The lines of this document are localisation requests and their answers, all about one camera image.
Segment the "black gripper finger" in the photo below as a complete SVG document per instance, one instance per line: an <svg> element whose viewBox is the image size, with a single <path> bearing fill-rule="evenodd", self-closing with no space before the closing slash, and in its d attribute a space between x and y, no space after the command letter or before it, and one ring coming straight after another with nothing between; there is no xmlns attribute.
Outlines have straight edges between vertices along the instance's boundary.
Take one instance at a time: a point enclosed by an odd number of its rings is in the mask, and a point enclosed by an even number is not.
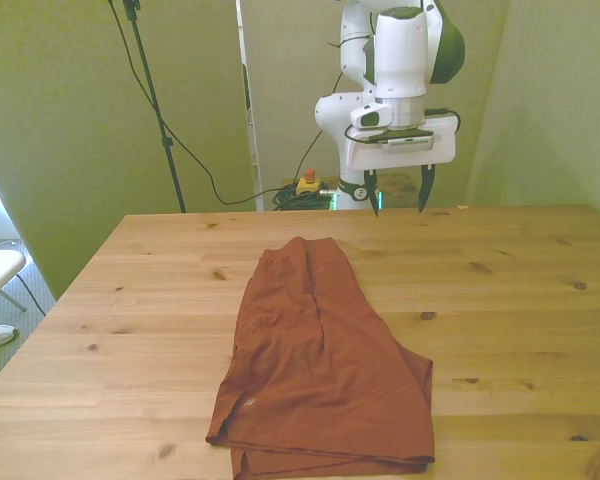
<svg viewBox="0 0 600 480"><path fill-rule="evenodd" d="M435 181L436 168L434 165L421 166L421 186L418 193L418 210L426 208Z"/></svg>
<svg viewBox="0 0 600 480"><path fill-rule="evenodd" d="M377 174L375 170L364 171L365 188L367 190L368 199L371 204L375 216L379 213L379 201L377 196Z"/></svg>

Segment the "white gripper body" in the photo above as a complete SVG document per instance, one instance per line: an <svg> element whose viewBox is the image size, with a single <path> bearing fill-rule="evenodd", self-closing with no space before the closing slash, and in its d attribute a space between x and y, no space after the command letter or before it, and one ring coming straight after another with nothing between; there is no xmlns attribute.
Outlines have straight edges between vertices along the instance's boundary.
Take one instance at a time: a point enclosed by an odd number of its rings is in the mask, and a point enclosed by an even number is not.
<svg viewBox="0 0 600 480"><path fill-rule="evenodd" d="M427 117L416 129L344 131L344 159L353 170L380 170L450 163L456 156L457 116Z"/></svg>

